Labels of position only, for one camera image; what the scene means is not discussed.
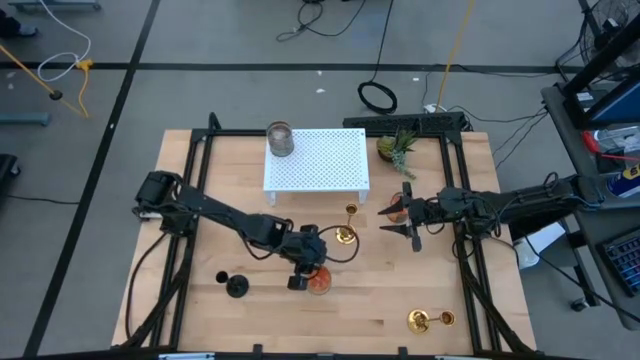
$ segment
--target white perforated platform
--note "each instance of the white perforated platform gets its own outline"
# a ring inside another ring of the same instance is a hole
[[[364,129],[293,130],[294,150],[287,157],[265,151],[264,192],[271,206],[278,192],[357,191],[364,204],[369,165]]]

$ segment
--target gray floor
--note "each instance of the gray floor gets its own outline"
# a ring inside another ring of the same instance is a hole
[[[387,1],[370,0],[353,27],[338,38],[303,34],[279,44],[274,37],[295,25],[295,0],[162,0],[144,62],[192,63],[371,63],[375,61]],[[345,23],[358,1],[328,0],[319,29]],[[104,10],[59,12],[60,18],[93,40],[97,62],[131,58],[150,0],[103,1]],[[0,0],[0,8],[12,11]],[[396,1],[383,63],[446,62],[466,1]],[[82,39],[43,14],[21,15],[42,35],[5,43],[23,60],[41,61]],[[580,13],[574,0],[485,0],[478,2],[455,62],[467,65],[552,65],[577,36]],[[94,70],[86,95],[92,114],[80,119],[46,94],[26,74],[0,71],[3,112],[48,111],[49,127],[0,127],[0,152],[20,157],[23,174],[12,192],[78,200],[93,163],[124,71]],[[168,128],[203,127],[215,111],[223,127],[263,128],[274,120],[295,127],[340,127],[344,117],[372,115],[355,89],[369,72],[323,71],[138,71],[72,259],[41,353],[109,346],[139,225],[132,198],[152,169]],[[426,103],[436,101],[441,73],[382,72],[377,80],[399,98],[398,113],[417,113],[428,80]],[[79,73],[55,84],[73,100]],[[443,105],[462,105],[476,115],[508,119],[535,113],[540,89],[558,81],[453,73]],[[474,122],[496,148],[518,124]],[[499,161],[512,145],[496,154]],[[498,171],[510,190],[537,184],[550,171],[573,172],[549,118],[543,120]],[[5,200],[0,213],[0,356],[22,353],[75,208]],[[522,272],[536,339],[551,354],[594,359],[632,358],[640,350],[635,333],[624,330],[612,311],[576,314],[567,302],[573,285],[541,265]]]

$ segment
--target potted plant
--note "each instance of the potted plant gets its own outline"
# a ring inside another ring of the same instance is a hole
[[[415,133],[407,130],[396,131],[395,136],[383,136],[376,142],[378,155],[386,162],[393,163],[399,173],[413,180],[416,178],[407,169],[407,151],[413,151],[411,145],[416,142]]]

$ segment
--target wooden tabletop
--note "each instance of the wooden tabletop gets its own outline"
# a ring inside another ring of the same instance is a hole
[[[167,131],[157,169],[181,174],[189,138],[190,131]],[[463,141],[472,188],[499,191],[487,135],[464,133]],[[362,245],[352,262],[326,264],[333,283],[325,295],[288,290],[292,264],[275,256],[256,261],[236,233],[211,221],[200,221],[180,350],[250,352],[254,344],[262,344],[265,352],[395,354],[398,347],[406,346],[409,354],[472,353],[460,270],[451,253],[451,226],[438,235],[421,229],[423,248],[419,253],[411,250],[409,240],[379,230],[380,225],[391,223],[377,212],[401,191],[405,179],[378,157],[375,139],[367,139],[367,147],[371,191],[352,219]],[[417,176],[414,197],[433,196],[445,186],[438,140],[419,139],[413,148],[407,164]],[[357,193],[281,194],[276,206],[270,207],[262,191],[264,151],[263,137],[214,138],[205,193],[247,213],[291,218],[296,229],[304,224],[323,228],[346,222],[345,206],[358,203]],[[459,184],[453,147],[450,154]],[[159,237],[159,225],[159,220],[141,225],[132,268]],[[505,227],[502,240],[510,242],[508,234]],[[333,258],[347,258],[354,250],[354,245],[338,243],[333,234],[323,238]],[[168,243],[165,240],[151,253],[137,275],[132,329],[158,298]],[[535,348],[513,250],[495,240],[483,244],[494,303],[521,339]],[[250,282],[247,295],[229,297],[225,286],[216,282],[219,271],[246,276]],[[126,290],[114,344],[125,340],[124,300]],[[407,327],[407,315],[413,309],[423,309],[431,317],[450,310],[456,322],[450,327],[432,322],[426,333],[415,335]],[[477,309],[483,345],[488,348],[484,312],[479,305]],[[170,305],[163,343],[168,341],[172,316]]]

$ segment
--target gold candle holder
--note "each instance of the gold candle holder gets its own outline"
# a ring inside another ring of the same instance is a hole
[[[349,229],[337,228],[336,240],[341,244],[349,245],[356,239],[356,228],[351,225],[351,217],[358,212],[358,206],[356,204],[349,204],[347,205],[346,210],[348,218],[345,226]]]
[[[440,321],[446,326],[451,326],[456,322],[456,316],[453,312],[445,310],[436,319],[429,318],[429,314],[421,309],[412,310],[407,318],[409,330],[414,334],[423,334],[429,330],[429,322]]]

